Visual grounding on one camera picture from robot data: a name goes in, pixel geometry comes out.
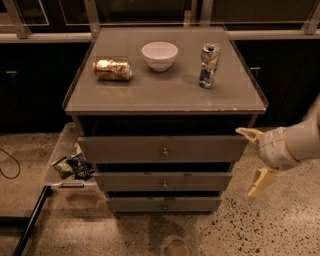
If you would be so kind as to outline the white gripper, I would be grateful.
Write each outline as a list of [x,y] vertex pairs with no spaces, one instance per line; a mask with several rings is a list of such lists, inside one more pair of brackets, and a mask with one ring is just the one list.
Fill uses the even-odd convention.
[[235,131],[250,142],[258,144],[259,157],[270,168],[259,168],[253,179],[247,196],[258,197],[270,187],[278,177],[278,170],[289,170],[301,164],[289,150],[287,132],[292,132],[293,126],[279,127],[263,134],[253,128],[236,128]]

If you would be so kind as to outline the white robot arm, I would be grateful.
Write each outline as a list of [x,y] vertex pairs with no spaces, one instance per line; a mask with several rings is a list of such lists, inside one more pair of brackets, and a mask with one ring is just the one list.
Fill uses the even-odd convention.
[[257,197],[277,180],[280,171],[320,158],[320,95],[298,124],[266,132],[239,127],[236,132],[257,145],[259,158],[265,164],[256,171],[247,193],[248,197]]

